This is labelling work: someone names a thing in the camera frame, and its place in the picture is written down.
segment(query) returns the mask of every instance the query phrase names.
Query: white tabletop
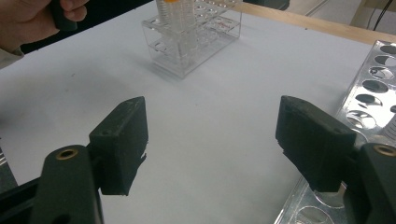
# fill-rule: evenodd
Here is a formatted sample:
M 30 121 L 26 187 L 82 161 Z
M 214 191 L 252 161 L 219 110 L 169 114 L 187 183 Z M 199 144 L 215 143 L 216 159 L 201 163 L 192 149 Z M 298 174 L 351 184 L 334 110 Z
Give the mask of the white tabletop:
M 299 178 L 275 139 L 281 95 L 334 114 L 371 46 L 244 14 L 239 40 L 179 79 L 152 63 L 153 2 L 0 71 L 0 137 L 22 184 L 45 157 L 145 96 L 148 158 L 106 223 L 273 223 Z

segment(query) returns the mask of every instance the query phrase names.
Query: circular hole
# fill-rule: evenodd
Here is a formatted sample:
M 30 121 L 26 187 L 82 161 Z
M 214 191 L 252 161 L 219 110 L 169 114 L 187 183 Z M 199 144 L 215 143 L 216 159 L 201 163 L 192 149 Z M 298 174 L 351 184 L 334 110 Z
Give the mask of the circular hole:
M 396 54 L 396 47 L 392 46 L 392 45 L 386 45 L 386 46 L 382 46 L 381 48 L 382 52 L 388 53 L 388 54 Z
M 360 129 L 373 129 L 376 126 L 375 119 L 371 115 L 359 110 L 349 111 L 346 114 L 346 119 Z
M 375 97 L 368 94 L 360 94 L 356 96 L 356 99 L 362 103 L 370 104 L 375 101 Z
M 315 197 L 318 201 L 327 205 L 331 208 L 343 208 L 344 207 L 344 193 L 346 192 L 346 187 L 344 185 L 340 186 L 338 192 L 318 192 L 314 191 Z
M 320 223 L 320 224 L 333 224 L 332 219 L 322 210 L 307 206 L 302 208 L 296 216 L 296 224 Z
M 388 86 L 376 80 L 365 80 L 362 83 L 364 89 L 375 93 L 384 93 L 388 91 Z
M 52 224 L 67 224 L 70 222 L 70 215 L 60 215 L 53 219 Z
M 76 149 L 69 148 L 69 149 L 65 149 L 65 150 L 59 152 L 56 155 L 56 159 L 58 161 L 64 161 L 64 160 L 68 160 L 70 158 L 75 157 L 77 154 L 78 154 L 78 151 Z
M 374 150 L 385 156 L 396 157 L 396 148 L 386 145 L 376 145 Z
M 393 73 L 384 67 L 372 67 L 370 68 L 369 73 L 373 77 L 382 78 L 382 79 L 391 79 L 394 77 Z
M 396 66 L 396 59 L 390 56 L 376 56 L 375 61 L 385 66 Z
M 366 108 L 366 109 L 367 109 L 367 107 L 372 106 L 372 105 L 382 106 L 382 102 L 378 98 L 376 98 L 372 95 L 369 95 L 369 94 L 359 94 L 355 98 L 361 102 L 361 104 L 358 104 L 358 105 L 360 105 L 361 107 Z

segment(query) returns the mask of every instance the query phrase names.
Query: clear acrylic test tube rack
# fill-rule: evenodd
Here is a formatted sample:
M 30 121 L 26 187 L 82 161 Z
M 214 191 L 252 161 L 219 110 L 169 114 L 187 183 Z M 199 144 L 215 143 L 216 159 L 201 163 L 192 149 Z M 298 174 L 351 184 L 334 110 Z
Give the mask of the clear acrylic test tube rack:
M 170 29 L 159 16 L 142 21 L 151 59 L 183 78 L 198 65 L 239 38 L 242 0 L 194 0 L 196 25 L 182 32 Z M 185 54 L 186 39 L 194 34 L 197 49 Z

